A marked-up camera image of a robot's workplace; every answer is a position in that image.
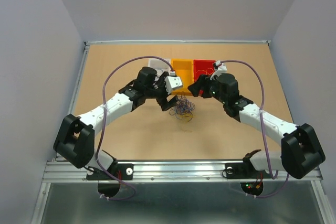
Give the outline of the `white plastic bin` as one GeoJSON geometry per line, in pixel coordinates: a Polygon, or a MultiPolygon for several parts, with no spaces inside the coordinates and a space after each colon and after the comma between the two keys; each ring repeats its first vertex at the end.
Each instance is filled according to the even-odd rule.
{"type": "Polygon", "coordinates": [[[149,59],[148,67],[156,70],[156,77],[159,78],[163,72],[169,72],[171,70],[169,64],[171,63],[170,59],[165,59],[168,63],[165,63],[159,59],[149,59]]]}

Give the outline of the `red plastic bin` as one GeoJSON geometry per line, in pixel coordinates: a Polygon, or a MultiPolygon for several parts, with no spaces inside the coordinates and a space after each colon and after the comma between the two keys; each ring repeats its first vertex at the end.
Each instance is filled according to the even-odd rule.
{"type": "Polygon", "coordinates": [[[214,72],[214,62],[215,60],[193,60],[194,81],[202,74],[211,75],[214,72]]]}

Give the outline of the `yellow plastic bin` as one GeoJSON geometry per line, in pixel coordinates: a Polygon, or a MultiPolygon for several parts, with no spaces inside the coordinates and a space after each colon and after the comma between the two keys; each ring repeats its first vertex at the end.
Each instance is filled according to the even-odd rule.
{"type": "Polygon", "coordinates": [[[190,59],[172,59],[172,66],[182,80],[183,87],[173,91],[173,95],[184,94],[192,96],[192,93],[188,90],[188,86],[194,83],[194,64],[190,59]]]}

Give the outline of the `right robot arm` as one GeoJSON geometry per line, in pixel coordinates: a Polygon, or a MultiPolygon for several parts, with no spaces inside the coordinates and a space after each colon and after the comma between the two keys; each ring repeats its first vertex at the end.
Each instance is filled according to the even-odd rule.
{"type": "Polygon", "coordinates": [[[188,86],[188,90],[194,97],[216,99],[228,116],[259,130],[264,142],[271,138],[280,146],[280,150],[275,152],[265,146],[264,150],[247,154],[241,165],[244,175],[253,177],[260,170],[282,171],[295,179],[302,179],[325,162],[325,153],[311,125],[296,125],[265,112],[240,94],[238,82],[232,74],[222,73],[213,78],[203,74],[188,86]]]}

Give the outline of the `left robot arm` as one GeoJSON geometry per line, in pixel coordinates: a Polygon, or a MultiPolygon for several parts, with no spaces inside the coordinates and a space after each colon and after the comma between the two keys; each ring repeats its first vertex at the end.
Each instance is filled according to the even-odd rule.
{"type": "Polygon", "coordinates": [[[155,99],[162,111],[169,110],[178,98],[174,96],[169,100],[168,96],[182,86],[175,72],[165,71],[158,76],[155,69],[143,67],[137,77],[111,99],[103,99],[102,105],[79,116],[65,116],[53,149],[76,168],[90,167],[106,179],[115,179],[117,160],[101,150],[101,143],[94,145],[95,137],[103,137],[109,124],[134,111],[147,99],[155,99]]]}

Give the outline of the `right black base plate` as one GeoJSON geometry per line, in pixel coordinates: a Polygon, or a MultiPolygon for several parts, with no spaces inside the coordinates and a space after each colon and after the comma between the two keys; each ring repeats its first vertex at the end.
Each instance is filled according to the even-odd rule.
{"type": "Polygon", "coordinates": [[[244,162],[226,163],[223,173],[227,179],[257,179],[260,175],[271,178],[265,171],[255,170],[252,164],[244,162]]]}

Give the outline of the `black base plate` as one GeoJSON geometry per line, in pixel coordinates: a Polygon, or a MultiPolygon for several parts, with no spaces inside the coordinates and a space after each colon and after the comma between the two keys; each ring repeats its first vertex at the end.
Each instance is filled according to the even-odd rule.
{"type": "MultiPolygon", "coordinates": [[[[133,171],[134,165],[132,163],[112,164],[112,167],[108,168],[108,172],[120,180],[132,180],[133,171]]],[[[89,167],[86,180],[112,180],[112,178],[98,168],[89,167]]]]}
{"type": "Polygon", "coordinates": [[[227,179],[257,179],[260,175],[271,178],[265,171],[255,170],[252,164],[244,162],[226,163],[223,173],[227,179]]]}

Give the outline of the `aluminium left side rail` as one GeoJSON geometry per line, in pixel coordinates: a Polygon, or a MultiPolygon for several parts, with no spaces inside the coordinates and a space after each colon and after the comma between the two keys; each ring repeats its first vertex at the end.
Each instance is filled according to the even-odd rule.
{"type": "Polygon", "coordinates": [[[66,113],[66,116],[69,115],[69,114],[72,114],[75,110],[77,97],[78,97],[78,93],[79,93],[79,89],[80,89],[80,85],[81,85],[83,72],[85,70],[85,65],[86,65],[86,61],[87,61],[87,58],[88,58],[89,50],[90,50],[90,46],[85,45],[84,50],[83,50],[81,63],[80,63],[80,67],[79,67],[79,71],[78,71],[76,82],[75,82],[74,91],[72,93],[69,109],[66,113]]]}

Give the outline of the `aluminium rail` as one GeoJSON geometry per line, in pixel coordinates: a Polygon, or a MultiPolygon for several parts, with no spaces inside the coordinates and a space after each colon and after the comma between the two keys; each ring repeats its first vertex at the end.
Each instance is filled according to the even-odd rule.
{"type": "MultiPolygon", "coordinates": [[[[223,170],[226,163],[241,161],[119,161],[134,165],[133,179],[127,183],[196,183],[196,182],[245,182],[255,179],[227,179],[223,170]]],[[[69,162],[48,162],[44,175],[44,183],[80,183],[102,182],[113,180],[86,180],[87,170],[75,168],[69,162]]]]}
{"type": "Polygon", "coordinates": [[[72,93],[69,109],[66,113],[66,116],[69,115],[69,114],[72,114],[75,110],[77,97],[78,97],[78,93],[79,93],[79,89],[80,89],[80,85],[81,85],[83,72],[85,70],[85,65],[86,65],[86,61],[87,61],[87,58],[88,58],[89,50],[90,50],[90,46],[85,45],[84,50],[83,50],[81,63],[80,63],[80,67],[79,67],[79,71],[78,71],[76,82],[75,82],[74,91],[72,93]]]}
{"type": "Polygon", "coordinates": [[[105,40],[85,41],[85,45],[141,45],[141,44],[264,44],[269,46],[270,40],[105,40]]]}

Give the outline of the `aluminium back rail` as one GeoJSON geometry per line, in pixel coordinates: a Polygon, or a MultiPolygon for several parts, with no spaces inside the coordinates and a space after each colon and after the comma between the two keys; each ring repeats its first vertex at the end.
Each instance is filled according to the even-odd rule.
{"type": "Polygon", "coordinates": [[[264,44],[269,46],[270,40],[105,40],[85,41],[85,45],[141,45],[141,44],[264,44]]]}

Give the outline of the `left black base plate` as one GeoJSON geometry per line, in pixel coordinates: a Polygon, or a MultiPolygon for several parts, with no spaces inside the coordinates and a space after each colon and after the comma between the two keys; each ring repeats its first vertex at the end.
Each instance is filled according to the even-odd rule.
{"type": "MultiPolygon", "coordinates": [[[[132,163],[112,164],[112,167],[108,168],[108,172],[120,180],[132,180],[133,171],[134,165],[132,163]]],[[[86,180],[112,180],[112,178],[98,168],[89,167],[86,180]]]]}

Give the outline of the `aluminium front rail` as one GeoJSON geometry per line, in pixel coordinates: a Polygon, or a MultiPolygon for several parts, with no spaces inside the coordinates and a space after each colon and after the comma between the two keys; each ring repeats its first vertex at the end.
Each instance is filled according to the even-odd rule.
{"type": "MultiPolygon", "coordinates": [[[[226,163],[241,161],[119,161],[134,165],[133,179],[127,183],[196,183],[196,182],[245,182],[255,179],[227,179],[223,170],[226,163]]],[[[113,180],[86,180],[87,170],[75,168],[69,162],[48,162],[44,175],[44,183],[80,183],[102,182],[113,180]]]]}

